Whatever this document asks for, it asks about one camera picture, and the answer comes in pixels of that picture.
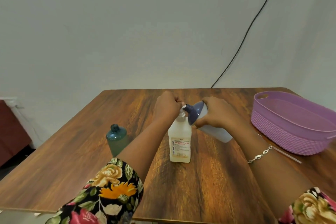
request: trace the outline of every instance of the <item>bottle label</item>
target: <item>bottle label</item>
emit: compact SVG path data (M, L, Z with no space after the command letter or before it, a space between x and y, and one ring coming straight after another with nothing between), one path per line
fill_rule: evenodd
M172 137L171 150L174 157L188 158L190 156L190 139Z

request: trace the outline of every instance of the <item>floral sleeve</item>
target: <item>floral sleeve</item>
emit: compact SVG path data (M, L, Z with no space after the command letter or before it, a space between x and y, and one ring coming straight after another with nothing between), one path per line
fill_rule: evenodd
M46 224L127 224L143 193L142 182L132 167L112 158Z
M303 193L285 212L279 223L336 223L336 202L319 188Z

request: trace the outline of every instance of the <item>black cable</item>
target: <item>black cable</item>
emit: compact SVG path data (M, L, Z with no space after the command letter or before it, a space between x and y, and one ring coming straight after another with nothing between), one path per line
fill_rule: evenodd
M246 31L246 33L245 33L245 36L244 36L244 38L243 38L243 40L242 40L242 42L241 42L241 44L240 44L240 46L239 46L239 48L238 48L236 54L233 56L233 58L232 58L232 60L230 61L229 65L227 65L227 67L225 68L225 70L222 72L222 74L220 75L220 77L218 77L218 79L215 81L215 83L211 86L210 89L212 89L213 86L215 86L215 84L216 84L216 83L218 82L218 80L222 77L222 75L223 75L223 74L225 73L225 71L229 68L229 66L231 65L231 63L233 62L233 60L235 59L235 57L237 56L237 54L238 54L238 52L239 52L241 46L243 45L243 43L244 43L244 41L245 41L245 38L246 38L246 36L247 36L247 33L250 31L250 28L251 28L252 24L254 23L255 19L258 17L258 15L260 14L260 12L263 10L263 8L264 8L264 6L266 5L267 1L268 1L268 0L266 0L266 1L264 2L264 4L262 5L261 9L259 10L259 12L257 13L257 15L254 17L253 21L251 22L251 24L250 24L249 28L247 29L247 31Z

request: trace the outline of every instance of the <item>purple plastic basket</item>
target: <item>purple plastic basket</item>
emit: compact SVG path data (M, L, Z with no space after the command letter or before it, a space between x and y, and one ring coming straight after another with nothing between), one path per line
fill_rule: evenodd
M277 145L299 155L317 154L336 138L336 112L281 91L254 96L251 122Z

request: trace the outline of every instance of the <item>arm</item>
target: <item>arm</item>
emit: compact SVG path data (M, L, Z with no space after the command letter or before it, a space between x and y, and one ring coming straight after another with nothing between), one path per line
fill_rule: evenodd
M129 223L144 194L143 182L156 151L181 107L171 92L159 96L153 122L46 224Z
M226 129L237 141L247 160L254 159L269 147L225 100L206 97L203 101L208 106L208 114L196 121L197 127L209 124ZM313 187L308 179L297 173L274 150L270 150L249 166L277 218L281 217L304 191Z

